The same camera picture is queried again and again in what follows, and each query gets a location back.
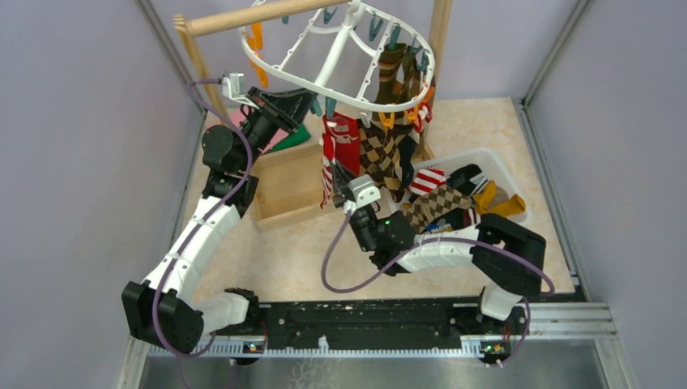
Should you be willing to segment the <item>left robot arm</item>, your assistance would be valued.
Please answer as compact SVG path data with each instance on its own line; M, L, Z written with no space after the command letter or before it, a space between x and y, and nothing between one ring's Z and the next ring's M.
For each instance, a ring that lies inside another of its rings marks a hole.
M205 130L201 144L209 173L194 214L159 265L122 291L132 337L191 357L207 334L231 329L249 335L257 330L255 293L230 288L194 304L194 291L221 241L253 202L259 183L250 173L254 163L280 130L297 130L317 97L305 88L251 88L248 111L239 125L218 124Z

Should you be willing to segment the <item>white clothes clip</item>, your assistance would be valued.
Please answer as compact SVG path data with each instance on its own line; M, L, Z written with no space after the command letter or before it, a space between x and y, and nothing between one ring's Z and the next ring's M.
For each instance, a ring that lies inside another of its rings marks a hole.
M363 111L360 113L361 116L361 123L365 128L370 128L371 127L371 112L369 111Z

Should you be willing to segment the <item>red white striped sock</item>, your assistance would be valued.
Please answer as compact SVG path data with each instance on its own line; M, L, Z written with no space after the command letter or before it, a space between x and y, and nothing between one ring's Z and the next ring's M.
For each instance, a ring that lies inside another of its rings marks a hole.
M324 130L321 137L322 146L322 201L319 204L321 209L325 208L331 200L334 191L333 162L335 159L335 139L331 133L330 122L326 116L322 117Z

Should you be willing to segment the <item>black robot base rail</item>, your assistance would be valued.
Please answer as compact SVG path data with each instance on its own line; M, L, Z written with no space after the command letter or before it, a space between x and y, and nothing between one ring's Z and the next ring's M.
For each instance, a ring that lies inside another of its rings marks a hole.
M262 302L216 332L241 341L238 360L264 357L475 357L499 365L529 333L531 310L490 318L476 298Z

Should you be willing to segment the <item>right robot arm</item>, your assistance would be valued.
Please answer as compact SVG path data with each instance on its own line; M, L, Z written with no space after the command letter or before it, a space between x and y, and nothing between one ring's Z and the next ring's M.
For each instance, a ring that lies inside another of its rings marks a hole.
M499 215L487 214L467 227L446 233L424 234L417 217L395 211L379 218L375 203L382 198L368 175L353 177L337 160L322 161L322 180L328 199L345 215L362 252L378 269L371 276L413 273L439 267L475 267L489 278L480 292L476 326L498 333L513 308L541 293L553 281L544 273L546 241L539 234Z

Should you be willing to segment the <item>brown argyle sock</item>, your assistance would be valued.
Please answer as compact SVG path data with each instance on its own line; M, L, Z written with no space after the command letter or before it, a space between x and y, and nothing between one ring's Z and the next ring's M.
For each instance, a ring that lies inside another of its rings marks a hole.
M359 128L361 172L375 177L384 152L385 132L374 124Z
M400 152L399 142L410 131L409 125L395 125L391 130L384 130L386 140L384 142L384 152L382 159L378 164L382 171L383 185L390 191L395 201L400 201L404 196L404 191L401 187L401 168L399 163Z

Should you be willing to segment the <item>teal clothes clip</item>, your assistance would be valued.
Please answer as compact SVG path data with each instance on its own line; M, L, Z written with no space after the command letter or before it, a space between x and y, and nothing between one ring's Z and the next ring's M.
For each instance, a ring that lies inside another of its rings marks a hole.
M331 97L325 97L325 115L327 119L332 119L335 116L337 100Z
M310 112L318 117L321 117L324 114L324 109L322 108L320 100L317 97L315 97L311 103Z

